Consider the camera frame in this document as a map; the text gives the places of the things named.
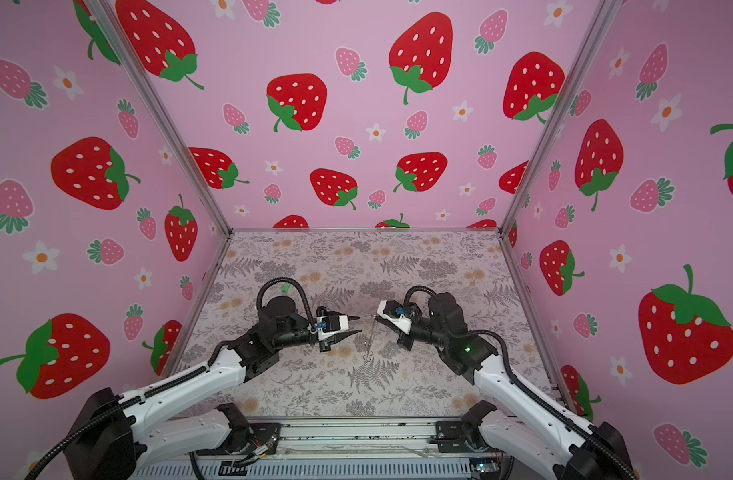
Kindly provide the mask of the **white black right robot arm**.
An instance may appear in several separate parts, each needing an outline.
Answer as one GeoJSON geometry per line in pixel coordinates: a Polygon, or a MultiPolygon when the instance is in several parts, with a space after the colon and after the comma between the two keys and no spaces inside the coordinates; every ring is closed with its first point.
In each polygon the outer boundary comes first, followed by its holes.
{"type": "Polygon", "coordinates": [[[422,341],[439,350],[454,374],[493,396],[546,441],[563,479],[634,479],[622,435],[610,424],[597,427],[534,388],[512,370],[505,340],[495,332],[470,330],[462,308],[447,294],[414,286],[405,303],[386,301],[378,322],[400,333],[402,342],[422,341]]]}

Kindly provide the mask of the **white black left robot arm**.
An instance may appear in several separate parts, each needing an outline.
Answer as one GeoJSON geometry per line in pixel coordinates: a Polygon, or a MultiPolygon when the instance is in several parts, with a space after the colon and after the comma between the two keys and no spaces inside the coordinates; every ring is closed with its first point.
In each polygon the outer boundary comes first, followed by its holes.
{"type": "Polygon", "coordinates": [[[352,316],[326,307],[296,304],[288,296],[256,304],[258,323],[245,334],[220,342],[208,360],[149,386],[114,394],[92,394],[70,432],[30,472],[37,478],[64,455],[76,479],[128,479],[136,470],[198,450],[238,451],[252,442],[250,423],[234,404],[204,415],[180,412],[222,390],[260,376],[278,363],[287,347],[316,345],[320,351],[351,336],[352,316]]]}

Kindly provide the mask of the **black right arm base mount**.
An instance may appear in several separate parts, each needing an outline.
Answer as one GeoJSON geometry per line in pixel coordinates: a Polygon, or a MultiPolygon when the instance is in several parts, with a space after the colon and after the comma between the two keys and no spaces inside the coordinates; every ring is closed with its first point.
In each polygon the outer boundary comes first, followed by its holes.
{"type": "Polygon", "coordinates": [[[502,449],[488,444],[482,434],[481,428],[485,425],[487,418],[495,423],[505,420],[505,426],[507,426],[514,416],[508,416],[491,402],[482,400],[471,407],[460,419],[437,421],[435,434],[428,444],[437,446],[441,453],[503,453],[502,449]]]}

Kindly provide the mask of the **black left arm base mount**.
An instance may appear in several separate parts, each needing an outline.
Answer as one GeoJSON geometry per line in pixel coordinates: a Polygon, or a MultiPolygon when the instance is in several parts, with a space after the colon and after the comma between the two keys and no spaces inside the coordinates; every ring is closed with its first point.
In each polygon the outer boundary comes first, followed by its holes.
{"type": "Polygon", "coordinates": [[[190,457],[216,455],[238,455],[236,465],[249,466],[260,458],[276,454],[280,441],[282,424],[272,422],[250,422],[236,404],[219,405],[212,413],[220,412],[228,421],[228,434],[214,448],[196,450],[190,457]]]}

